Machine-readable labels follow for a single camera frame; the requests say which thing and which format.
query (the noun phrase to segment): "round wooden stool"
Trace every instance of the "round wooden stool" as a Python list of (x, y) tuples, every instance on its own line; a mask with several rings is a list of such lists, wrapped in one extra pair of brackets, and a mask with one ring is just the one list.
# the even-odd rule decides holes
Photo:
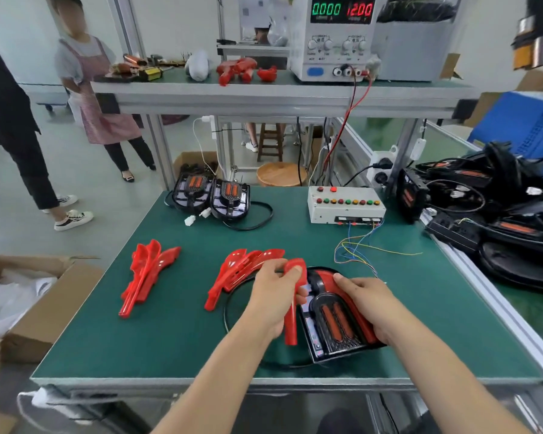
[[(302, 182), (306, 181), (307, 172), (300, 166)], [(258, 169), (258, 181), (262, 186), (296, 187), (300, 185), (295, 163), (266, 163)]]

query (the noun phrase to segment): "control box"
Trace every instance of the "control box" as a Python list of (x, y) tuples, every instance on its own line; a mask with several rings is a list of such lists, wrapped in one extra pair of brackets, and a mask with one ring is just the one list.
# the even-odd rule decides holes
[(386, 1), (294, 0), (288, 68), (307, 82), (359, 81)]
[(377, 225), (386, 207), (374, 189), (365, 187), (308, 187), (312, 224)]

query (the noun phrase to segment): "person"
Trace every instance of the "person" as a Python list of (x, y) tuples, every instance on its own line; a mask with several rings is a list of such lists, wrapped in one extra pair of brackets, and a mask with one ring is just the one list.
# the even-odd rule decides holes
[[(269, 46), (270, 43), (268, 41), (268, 32), (270, 31), (269, 28), (256, 28), (255, 29), (255, 40), (258, 44), (262, 44), (264, 46)], [(272, 66), (275, 66), (278, 70), (285, 70), (285, 68), (288, 65), (288, 59), (287, 58), (278, 58), (273, 56), (261, 56), (258, 58), (254, 58), (255, 61), (258, 63), (258, 68), (262, 68), (264, 70), (269, 70), (272, 68)], [(246, 130), (249, 134), (249, 141), (251, 143), (242, 143), (246, 145), (246, 148), (249, 149), (252, 152), (258, 151), (258, 136), (256, 133), (255, 123), (249, 122), (246, 123)], [(281, 137), (283, 138), (284, 132), (285, 132), (285, 123), (280, 123), (280, 132)]]
[[(219, 343), (191, 386), (152, 434), (228, 434), (258, 365), (277, 338), (302, 269), (283, 277), (285, 259), (271, 260), (255, 277), (245, 312)], [(529, 431), (497, 401), (455, 353), (422, 324), (381, 280), (334, 275), (358, 310), (374, 324), (380, 341), (394, 349), (444, 434)], [(299, 288), (297, 302), (307, 291)], [(344, 425), (333, 431), (358, 432)]]
[(76, 203), (78, 197), (57, 196), (54, 192), (36, 132), (40, 130), (30, 109), (30, 99), (0, 56), (0, 146), (16, 163), (36, 206), (54, 218), (56, 231), (86, 224), (94, 217), (91, 212), (67, 212), (63, 208)]
[(95, 76), (107, 74), (116, 57), (99, 38), (86, 32), (83, 4), (80, 0), (51, 0), (68, 36), (59, 41), (54, 57), (62, 85), (80, 94), (80, 110), (88, 141), (104, 145), (111, 160), (119, 168), (123, 180), (132, 183), (134, 175), (123, 153), (121, 142), (129, 140), (146, 167), (156, 170), (153, 154), (141, 136), (131, 115), (103, 114), (91, 86)]

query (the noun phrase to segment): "pink apron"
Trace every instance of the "pink apron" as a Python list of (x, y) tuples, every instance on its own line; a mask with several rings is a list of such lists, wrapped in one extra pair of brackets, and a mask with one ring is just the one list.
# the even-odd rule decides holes
[(81, 56), (68, 43), (60, 40), (68, 50), (79, 60), (83, 70), (83, 81), (80, 87), (80, 111), (83, 116), (84, 130), (89, 143), (95, 145), (112, 145), (114, 143), (131, 140), (141, 136), (141, 130), (130, 114), (103, 114), (94, 95), (91, 81), (99, 74), (109, 72), (110, 61), (105, 55), (98, 38), (98, 47), (101, 54), (98, 56)]

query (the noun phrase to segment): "wooden stool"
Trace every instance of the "wooden stool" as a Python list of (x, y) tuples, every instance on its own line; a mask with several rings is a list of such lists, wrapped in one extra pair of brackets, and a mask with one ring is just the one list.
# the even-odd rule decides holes
[[(284, 160), (284, 135), (280, 130), (280, 124), (275, 124), (275, 131), (266, 131), (266, 124), (262, 123), (262, 129), (259, 132), (259, 146), (258, 146), (258, 162), (264, 157), (278, 157), (280, 161)], [(277, 140), (276, 145), (264, 145), (264, 140)], [(266, 149), (275, 149), (277, 152), (274, 153), (264, 153), (263, 148)]]
[[(306, 169), (300, 166), (302, 182), (306, 181)], [(295, 163), (266, 163), (258, 169), (258, 181), (264, 187), (296, 187), (300, 185)]]

